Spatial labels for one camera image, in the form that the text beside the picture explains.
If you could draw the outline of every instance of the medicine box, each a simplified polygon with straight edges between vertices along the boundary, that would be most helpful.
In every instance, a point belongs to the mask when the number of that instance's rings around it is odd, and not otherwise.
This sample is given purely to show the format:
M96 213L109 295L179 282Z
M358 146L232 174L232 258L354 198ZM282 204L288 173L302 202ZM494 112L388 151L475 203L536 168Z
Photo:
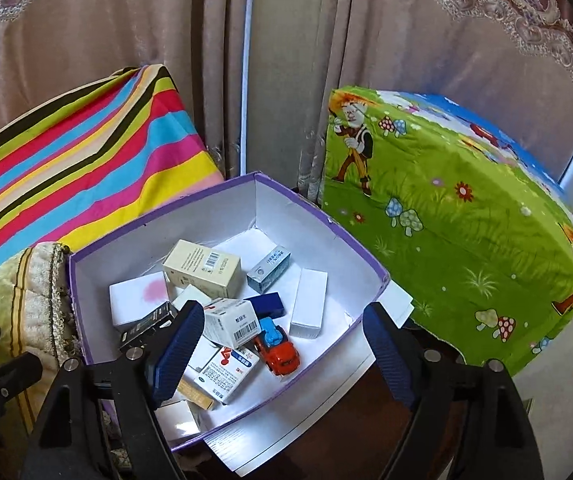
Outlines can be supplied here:
M291 253L276 246L259 263L247 272L247 283L256 292L263 294L287 270Z
M220 348L222 348L220 345L212 343L204 336L200 336L198 345L193 354L191 354L191 359L188 360L188 365L196 372L201 372L202 368L220 351Z
M280 295L277 292L252 296L251 298L247 298L247 300L253 305L253 310L255 310L258 319L262 319L263 317L278 319L278 317L282 317L287 313L280 299Z
M195 285L212 298L230 298L240 286L240 258L180 240L164 261L164 271L176 286Z
M214 343L238 348L260 333L250 301L218 298L204 307L204 336Z
M143 317L120 337L120 351L126 352L135 346L144 346L158 330L169 326L178 311L165 301L153 312Z
M315 339L323 327L327 273L302 269L297 285L289 335Z
M259 360L246 348L222 348L202 369L196 384L214 399L226 404Z
M114 283L108 288L113 326L124 332L169 301L163 272Z
M180 400L155 410L160 429L169 442L178 442L200 432L198 415L188 400Z

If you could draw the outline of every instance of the blue gripper pad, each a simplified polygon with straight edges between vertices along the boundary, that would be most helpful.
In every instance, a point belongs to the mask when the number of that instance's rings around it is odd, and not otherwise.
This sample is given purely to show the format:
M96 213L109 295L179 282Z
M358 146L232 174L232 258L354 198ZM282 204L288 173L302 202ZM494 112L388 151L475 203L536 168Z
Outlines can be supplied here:
M374 306L367 305L362 316L362 329L375 355L375 362L393 398L411 409L415 402L415 394L411 389L411 371L385 328L385 322L393 323L389 317L383 321Z
M154 368L151 397L159 406L175 393L184 370L191 359L204 330L204 309L197 301L186 305L178 316L186 316L184 322L170 340Z

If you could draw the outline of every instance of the toy truck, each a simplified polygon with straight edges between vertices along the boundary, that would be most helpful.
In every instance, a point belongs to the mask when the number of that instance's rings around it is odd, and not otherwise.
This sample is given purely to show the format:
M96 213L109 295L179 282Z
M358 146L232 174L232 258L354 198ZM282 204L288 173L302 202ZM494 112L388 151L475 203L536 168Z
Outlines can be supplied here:
M270 317L260 319L259 335L253 339L269 370L276 376L289 375L300 366L300 354L289 341L281 326L276 326Z

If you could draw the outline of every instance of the striped fabric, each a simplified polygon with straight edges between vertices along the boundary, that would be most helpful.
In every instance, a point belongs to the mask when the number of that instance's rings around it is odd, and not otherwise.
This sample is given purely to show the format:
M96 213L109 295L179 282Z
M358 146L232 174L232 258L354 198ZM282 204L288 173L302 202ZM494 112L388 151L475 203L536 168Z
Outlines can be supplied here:
M0 130L0 264L41 241L79 250L221 181L166 68L116 73Z

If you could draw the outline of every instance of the mushroom print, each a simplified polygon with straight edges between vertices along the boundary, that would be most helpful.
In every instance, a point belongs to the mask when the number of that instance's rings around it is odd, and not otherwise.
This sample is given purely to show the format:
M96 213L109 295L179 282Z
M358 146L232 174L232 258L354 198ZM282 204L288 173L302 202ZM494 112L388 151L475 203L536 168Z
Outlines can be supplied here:
M475 319L480 322L476 327L478 330L484 330L487 326L489 328L494 328L498 325L498 314L493 308L490 308L489 310L479 310L475 313Z
M476 327L478 330L484 330L486 327L497 328L493 332L493 338L500 336L500 340L506 343L507 339L513 334L516 327L516 320L512 317L499 317L494 308L489 310L479 310L475 313L475 319L480 322Z
M403 119L396 119L393 121L393 126L395 127L395 136L400 137L401 135L406 135L406 123Z
M512 317L499 317L498 318L498 329L493 332L493 338L496 339L500 336L503 343L507 342L507 339L511 337L513 329L516 327L516 320Z
M377 125L387 133L392 134L395 131L395 126L393 126L393 121L389 116L385 116Z
M404 234L407 236L411 236L413 231L422 231L424 227L415 209L409 209L400 215L400 225L406 228Z
M548 337L544 337L542 338L542 341L540 341L540 343L538 343L537 345L532 344L531 345L531 351L535 354L538 355L542 350L544 350L545 348L547 348L549 346L549 343L551 342L551 339L549 339Z
M400 216L402 211L403 205L396 197L393 197L385 209L385 213L387 213L387 216L391 218L391 227L395 227L397 225L398 216Z

